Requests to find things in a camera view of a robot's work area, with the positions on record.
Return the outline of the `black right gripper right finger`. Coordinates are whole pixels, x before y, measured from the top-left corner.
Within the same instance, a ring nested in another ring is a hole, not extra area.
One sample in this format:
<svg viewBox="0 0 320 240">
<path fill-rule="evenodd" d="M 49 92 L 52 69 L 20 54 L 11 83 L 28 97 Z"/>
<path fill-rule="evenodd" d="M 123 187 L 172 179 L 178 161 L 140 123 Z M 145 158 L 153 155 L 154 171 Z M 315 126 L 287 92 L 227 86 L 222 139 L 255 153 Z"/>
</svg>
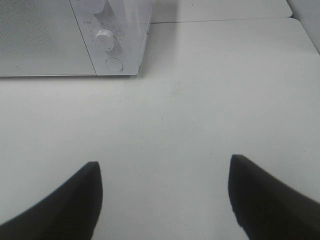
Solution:
<svg viewBox="0 0 320 240">
<path fill-rule="evenodd" d="M 228 196 L 250 240 L 318 240 L 320 204 L 273 177 L 244 155 L 230 159 Z"/>
</svg>

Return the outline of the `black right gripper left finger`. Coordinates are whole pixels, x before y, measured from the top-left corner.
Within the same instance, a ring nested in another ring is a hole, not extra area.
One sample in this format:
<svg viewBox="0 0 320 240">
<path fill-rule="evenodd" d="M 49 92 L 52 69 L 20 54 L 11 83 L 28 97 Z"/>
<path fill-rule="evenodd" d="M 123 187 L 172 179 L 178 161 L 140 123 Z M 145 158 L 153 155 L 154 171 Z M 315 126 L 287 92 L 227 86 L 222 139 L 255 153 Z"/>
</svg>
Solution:
<svg viewBox="0 0 320 240">
<path fill-rule="evenodd" d="M 90 240 L 103 204 L 101 168 L 90 161 L 40 202 L 0 226 L 2 240 Z"/>
</svg>

